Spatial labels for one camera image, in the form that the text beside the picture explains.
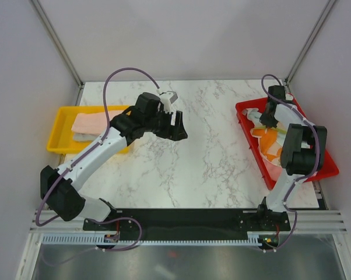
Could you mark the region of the pink towel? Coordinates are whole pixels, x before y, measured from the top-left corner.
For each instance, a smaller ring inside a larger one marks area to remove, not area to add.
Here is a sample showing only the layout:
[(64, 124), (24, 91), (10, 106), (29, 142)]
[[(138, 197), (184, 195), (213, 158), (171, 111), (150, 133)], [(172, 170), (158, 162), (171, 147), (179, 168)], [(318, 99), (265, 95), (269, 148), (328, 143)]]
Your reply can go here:
[(108, 123), (113, 117), (122, 113), (122, 110), (108, 111), (108, 120), (105, 112), (100, 113), (79, 113), (77, 114), (72, 125), (72, 132), (75, 134), (89, 134), (98, 136), (104, 133), (109, 127)]

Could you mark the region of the grey towel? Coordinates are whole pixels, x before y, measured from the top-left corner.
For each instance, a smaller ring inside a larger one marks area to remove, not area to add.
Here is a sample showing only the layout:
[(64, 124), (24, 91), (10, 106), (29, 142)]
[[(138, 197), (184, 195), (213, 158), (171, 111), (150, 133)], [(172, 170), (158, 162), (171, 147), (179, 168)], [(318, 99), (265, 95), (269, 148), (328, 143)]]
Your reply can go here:
[(73, 135), (72, 139), (75, 142), (91, 142), (97, 138), (97, 135), (94, 134), (80, 134), (76, 133)]

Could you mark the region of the mint green towel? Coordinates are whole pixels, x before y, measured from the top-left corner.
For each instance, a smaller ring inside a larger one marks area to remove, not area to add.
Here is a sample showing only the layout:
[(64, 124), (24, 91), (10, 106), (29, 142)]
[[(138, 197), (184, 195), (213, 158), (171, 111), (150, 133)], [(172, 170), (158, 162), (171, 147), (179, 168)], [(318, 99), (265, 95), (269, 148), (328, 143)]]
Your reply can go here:
[(245, 108), (242, 114), (252, 124), (253, 128), (263, 128), (263, 124), (260, 121), (262, 113), (257, 108)]

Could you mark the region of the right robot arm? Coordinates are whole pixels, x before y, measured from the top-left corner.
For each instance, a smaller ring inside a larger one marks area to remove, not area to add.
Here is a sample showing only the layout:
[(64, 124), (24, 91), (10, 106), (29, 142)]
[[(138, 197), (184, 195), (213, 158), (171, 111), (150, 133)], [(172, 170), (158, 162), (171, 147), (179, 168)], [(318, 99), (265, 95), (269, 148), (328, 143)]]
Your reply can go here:
[(279, 153), (281, 174), (271, 191), (259, 204), (256, 225), (269, 230), (276, 224), (276, 215), (289, 211), (288, 200), (296, 189), (318, 172), (324, 164), (327, 129), (309, 121), (286, 99), (283, 85), (270, 86), (265, 110), (259, 121), (267, 129), (284, 126), (285, 138)]

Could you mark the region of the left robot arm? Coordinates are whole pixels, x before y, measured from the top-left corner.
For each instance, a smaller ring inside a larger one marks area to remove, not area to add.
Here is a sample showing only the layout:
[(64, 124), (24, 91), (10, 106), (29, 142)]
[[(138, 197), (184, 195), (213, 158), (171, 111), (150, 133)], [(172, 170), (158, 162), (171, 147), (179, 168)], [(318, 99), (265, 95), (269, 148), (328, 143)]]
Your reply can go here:
[(117, 221), (111, 205), (103, 199), (83, 197), (79, 190), (88, 178), (113, 155), (151, 132), (159, 138), (180, 141), (188, 137), (182, 112), (172, 112), (178, 99), (174, 91), (140, 94), (135, 105), (126, 108), (108, 122), (91, 144), (72, 160), (56, 169), (46, 166), (40, 173), (40, 197), (57, 217), (71, 221), (76, 217), (96, 220), (104, 230), (112, 229)]

